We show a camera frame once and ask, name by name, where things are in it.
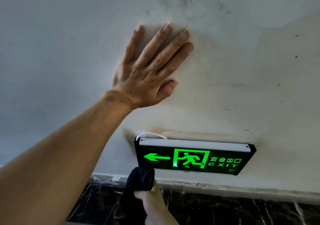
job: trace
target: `illuminated sign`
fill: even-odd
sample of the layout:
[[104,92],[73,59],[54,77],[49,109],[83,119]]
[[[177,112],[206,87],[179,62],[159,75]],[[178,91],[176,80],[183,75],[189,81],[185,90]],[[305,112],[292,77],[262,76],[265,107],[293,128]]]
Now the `illuminated sign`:
[[252,144],[154,138],[139,138],[135,149],[139,166],[232,175],[256,152]]

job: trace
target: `fingernail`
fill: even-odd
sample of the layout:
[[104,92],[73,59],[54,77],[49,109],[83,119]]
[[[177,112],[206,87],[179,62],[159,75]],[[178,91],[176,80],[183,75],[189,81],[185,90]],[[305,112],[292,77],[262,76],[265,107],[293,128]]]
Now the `fingernail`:
[[180,38],[182,40],[188,40],[189,36],[190,36],[189,31],[186,29],[183,29],[182,32],[180,33]]
[[143,29],[144,29],[144,26],[143,26],[143,25],[138,25],[138,26],[136,27],[136,31],[137,31],[137,32],[142,32]]
[[171,82],[171,85],[173,86],[173,87],[176,87],[177,85],[178,85],[178,81],[175,81],[175,80],[173,80],[172,82]]
[[192,43],[188,43],[185,47],[184,50],[186,50],[188,53],[191,53],[193,51],[193,44]]
[[172,29],[173,29],[173,26],[170,22],[167,22],[163,28],[165,32],[171,32]]

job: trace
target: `green arrow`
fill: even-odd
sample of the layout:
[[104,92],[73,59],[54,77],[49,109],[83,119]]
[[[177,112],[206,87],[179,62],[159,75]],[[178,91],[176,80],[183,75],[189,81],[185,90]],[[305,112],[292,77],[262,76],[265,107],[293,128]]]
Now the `green arrow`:
[[160,157],[160,156],[157,156],[158,153],[149,153],[147,155],[145,155],[144,157],[146,159],[149,159],[150,161],[158,161],[157,159],[169,159],[170,160],[170,157]]

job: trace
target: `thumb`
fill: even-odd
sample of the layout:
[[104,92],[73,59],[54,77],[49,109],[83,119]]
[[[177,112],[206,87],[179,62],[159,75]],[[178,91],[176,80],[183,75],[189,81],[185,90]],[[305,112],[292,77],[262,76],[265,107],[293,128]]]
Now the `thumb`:
[[157,94],[157,101],[161,102],[162,100],[166,99],[169,97],[172,92],[174,91],[174,88],[178,85],[178,81],[176,80],[171,80],[167,81],[165,84],[163,84]]
[[147,191],[134,191],[134,196],[137,199],[143,200],[144,197],[146,196]]

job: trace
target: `hand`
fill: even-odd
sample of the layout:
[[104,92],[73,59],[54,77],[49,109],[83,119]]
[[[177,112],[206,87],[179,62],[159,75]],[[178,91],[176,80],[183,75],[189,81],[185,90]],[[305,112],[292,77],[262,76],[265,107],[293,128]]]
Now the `hand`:
[[143,207],[147,214],[146,225],[179,225],[165,206],[156,180],[153,181],[151,191],[135,191],[134,196],[143,202]]
[[193,50],[193,44],[186,43],[190,37],[189,31],[182,29],[169,45],[155,56],[172,30],[170,23],[163,25],[137,59],[134,55],[145,27],[139,25],[134,30],[124,57],[114,72],[111,87],[111,91],[119,93],[118,96],[129,104],[132,110],[160,103],[171,95],[178,84],[175,80],[166,79]]

